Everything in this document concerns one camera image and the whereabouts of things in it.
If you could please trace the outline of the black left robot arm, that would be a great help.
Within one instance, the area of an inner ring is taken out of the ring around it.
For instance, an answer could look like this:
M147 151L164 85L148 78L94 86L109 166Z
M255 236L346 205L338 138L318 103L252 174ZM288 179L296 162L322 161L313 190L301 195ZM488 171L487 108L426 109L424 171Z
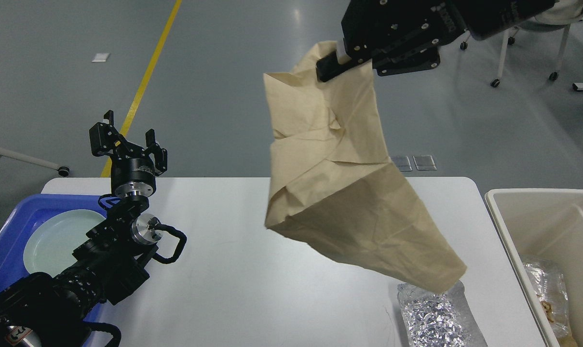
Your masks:
M93 332L110 334L108 347L120 344L117 326L86 316L98 304L128 298L149 278L149 261L174 263L187 242L147 213L168 154L153 129L145 139L145 147L127 141L112 110L89 130L92 155L112 162L111 192L98 199L107 216L73 251L73 265L56 276L35 272L0 292L0 347L82 347Z

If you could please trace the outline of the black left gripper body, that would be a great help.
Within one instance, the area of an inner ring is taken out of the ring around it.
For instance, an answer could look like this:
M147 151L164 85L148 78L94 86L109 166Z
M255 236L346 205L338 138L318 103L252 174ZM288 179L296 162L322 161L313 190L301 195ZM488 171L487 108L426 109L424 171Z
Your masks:
M112 158L111 189L113 196L130 195L150 197L156 191L155 165L148 157Z

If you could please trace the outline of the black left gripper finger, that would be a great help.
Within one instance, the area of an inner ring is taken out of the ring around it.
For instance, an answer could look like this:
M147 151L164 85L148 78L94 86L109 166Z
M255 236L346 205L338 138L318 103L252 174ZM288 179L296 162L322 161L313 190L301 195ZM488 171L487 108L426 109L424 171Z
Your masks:
M89 143L95 157L109 156L113 160L128 158L127 140L114 126L113 110L108 110L103 121L98 121L89 129Z
M161 176L168 168L168 151L157 142L153 128L150 128L145 133L145 139L146 149L144 150L144 156L148 158L151 155L154 156L153 159L150 159L154 165L154 175Z

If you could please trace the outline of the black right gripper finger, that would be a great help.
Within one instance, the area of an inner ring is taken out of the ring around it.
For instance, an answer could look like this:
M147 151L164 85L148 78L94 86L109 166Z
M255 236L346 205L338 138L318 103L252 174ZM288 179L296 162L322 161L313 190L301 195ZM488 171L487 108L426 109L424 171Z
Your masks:
M432 12L436 0L352 0L341 21L343 38L316 62L327 82L373 60L399 62L423 49L450 44L443 22Z
M423 49L423 51L399 62L391 62L388 59L381 62L373 60L373 69L377 71L379 76L393 76L432 70L437 68L440 63L439 48L432 47Z

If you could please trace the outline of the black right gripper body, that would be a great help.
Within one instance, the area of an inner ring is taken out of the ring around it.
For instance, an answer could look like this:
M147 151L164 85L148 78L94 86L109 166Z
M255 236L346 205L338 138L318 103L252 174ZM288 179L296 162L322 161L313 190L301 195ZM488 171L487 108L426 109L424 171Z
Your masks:
M432 12L451 37L467 32L484 40L551 9L555 3L555 0L437 0L432 4Z

